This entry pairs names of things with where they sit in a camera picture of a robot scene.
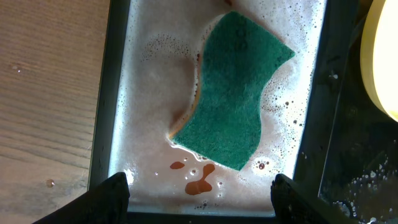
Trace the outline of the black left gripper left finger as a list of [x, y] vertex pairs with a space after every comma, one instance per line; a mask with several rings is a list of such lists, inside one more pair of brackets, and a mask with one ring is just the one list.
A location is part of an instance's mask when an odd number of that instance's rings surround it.
[[124, 223], [129, 196], [126, 174], [118, 172], [34, 224]]

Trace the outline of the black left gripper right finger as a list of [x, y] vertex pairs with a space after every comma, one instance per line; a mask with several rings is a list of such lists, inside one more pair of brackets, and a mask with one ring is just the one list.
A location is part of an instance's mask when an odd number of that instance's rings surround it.
[[355, 224], [338, 207], [309, 195], [292, 179], [277, 174], [271, 185], [271, 202], [281, 223]]

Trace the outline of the green yellow sponge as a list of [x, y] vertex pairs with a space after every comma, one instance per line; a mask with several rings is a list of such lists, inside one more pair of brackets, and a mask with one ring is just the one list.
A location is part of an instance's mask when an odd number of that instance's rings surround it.
[[225, 14], [201, 55], [192, 112], [169, 138], [223, 166], [241, 170], [261, 139], [261, 95], [295, 53], [244, 15]]

